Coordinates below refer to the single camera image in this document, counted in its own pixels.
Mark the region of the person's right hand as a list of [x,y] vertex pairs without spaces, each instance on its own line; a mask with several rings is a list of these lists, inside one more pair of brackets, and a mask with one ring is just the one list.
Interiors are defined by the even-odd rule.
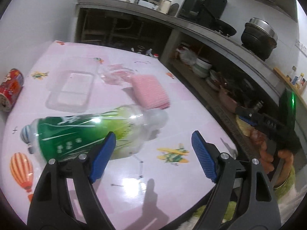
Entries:
[[294,163],[294,155],[290,150],[279,150],[274,156],[267,151],[267,143],[263,141],[259,149],[260,163],[264,172],[269,175],[273,172],[271,180],[274,188],[280,187],[290,178]]

